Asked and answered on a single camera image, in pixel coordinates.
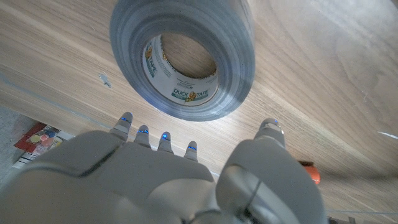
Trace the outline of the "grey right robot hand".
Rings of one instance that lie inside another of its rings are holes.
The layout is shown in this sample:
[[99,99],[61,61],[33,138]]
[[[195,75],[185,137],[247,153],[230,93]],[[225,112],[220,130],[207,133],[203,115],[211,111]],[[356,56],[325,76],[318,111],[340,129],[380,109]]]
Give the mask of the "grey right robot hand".
[[24,166],[1,189],[2,223],[326,223],[313,177],[285,148],[278,121],[241,141],[218,178],[191,142],[157,149],[132,114],[108,132],[78,135]]

